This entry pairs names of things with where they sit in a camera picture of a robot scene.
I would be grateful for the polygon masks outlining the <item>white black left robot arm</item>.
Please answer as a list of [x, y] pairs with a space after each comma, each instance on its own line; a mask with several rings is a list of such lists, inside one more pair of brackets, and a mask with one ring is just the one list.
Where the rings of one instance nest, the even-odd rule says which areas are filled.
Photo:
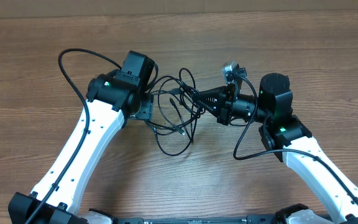
[[122, 65], [90, 81], [80, 118], [56, 161], [29, 195], [15, 193], [8, 205], [13, 224], [114, 223], [95, 209], [80, 215], [86, 186], [111, 139], [128, 119], [150, 119], [148, 90], [157, 64], [148, 56], [129, 51]]

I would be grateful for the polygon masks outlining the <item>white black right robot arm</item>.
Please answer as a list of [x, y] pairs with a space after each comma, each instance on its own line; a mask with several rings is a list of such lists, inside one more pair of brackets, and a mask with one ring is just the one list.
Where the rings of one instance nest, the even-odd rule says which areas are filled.
[[312, 132], [293, 114], [293, 93], [287, 76], [269, 73], [262, 77], [258, 90], [242, 95], [242, 83], [247, 75], [226, 72], [225, 86], [193, 94], [193, 101], [228, 125], [242, 119], [248, 129], [260, 123], [259, 133], [265, 151], [248, 156], [248, 160], [275, 154], [280, 162], [292, 169], [327, 210], [333, 223], [358, 223], [358, 187], [354, 185], [323, 152]]

